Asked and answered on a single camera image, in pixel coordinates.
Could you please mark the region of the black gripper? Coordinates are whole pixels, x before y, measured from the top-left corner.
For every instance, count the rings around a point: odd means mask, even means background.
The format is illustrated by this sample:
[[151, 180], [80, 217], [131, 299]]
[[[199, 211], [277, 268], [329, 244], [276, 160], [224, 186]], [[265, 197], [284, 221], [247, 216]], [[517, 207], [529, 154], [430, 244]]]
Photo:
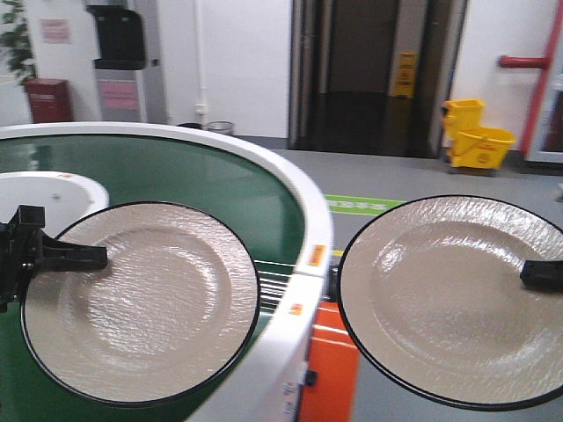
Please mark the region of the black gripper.
[[35, 272], [92, 272], [106, 268], [103, 246], [72, 244], [52, 238], [45, 227], [45, 208], [19, 205], [1, 223], [1, 312], [19, 302]]

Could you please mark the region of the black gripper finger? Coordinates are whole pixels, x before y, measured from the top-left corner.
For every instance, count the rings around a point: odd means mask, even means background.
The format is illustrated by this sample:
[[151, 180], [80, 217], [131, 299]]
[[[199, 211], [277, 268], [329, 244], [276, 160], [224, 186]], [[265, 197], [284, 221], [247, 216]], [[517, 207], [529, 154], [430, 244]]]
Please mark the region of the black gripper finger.
[[561, 292], [562, 265], [561, 260], [526, 260], [520, 272], [520, 279], [527, 288]]

